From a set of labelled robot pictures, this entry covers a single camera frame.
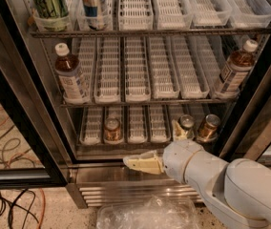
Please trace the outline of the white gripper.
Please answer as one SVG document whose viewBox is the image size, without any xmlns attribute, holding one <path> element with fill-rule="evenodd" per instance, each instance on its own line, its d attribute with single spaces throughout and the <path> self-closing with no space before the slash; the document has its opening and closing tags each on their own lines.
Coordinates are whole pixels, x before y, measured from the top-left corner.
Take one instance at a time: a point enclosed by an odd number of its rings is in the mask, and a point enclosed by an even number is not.
<svg viewBox="0 0 271 229">
<path fill-rule="evenodd" d="M 193 140 L 186 139 L 186 132 L 174 119 L 172 128 L 173 142 L 164 149 L 162 158 L 156 150 L 153 150 L 140 155 L 125 156 L 123 163 L 129 169 L 152 175 L 160 175 L 165 171 L 168 177 L 181 184 L 186 184 L 184 178 L 186 167 L 191 158 L 197 152 L 202 151 L 203 147 Z"/>
</svg>

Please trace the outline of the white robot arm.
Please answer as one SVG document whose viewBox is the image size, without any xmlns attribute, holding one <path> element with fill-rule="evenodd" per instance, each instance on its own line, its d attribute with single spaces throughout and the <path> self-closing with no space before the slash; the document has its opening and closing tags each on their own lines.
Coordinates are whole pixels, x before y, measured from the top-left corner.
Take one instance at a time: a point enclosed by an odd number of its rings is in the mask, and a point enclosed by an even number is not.
<svg viewBox="0 0 271 229">
<path fill-rule="evenodd" d="M 229 229 L 266 229 L 271 224 L 271 170 L 238 158 L 227 162 L 191 139 L 176 139 L 159 155 L 126 156 L 136 171 L 166 174 L 197 191 L 205 206 Z"/>
</svg>

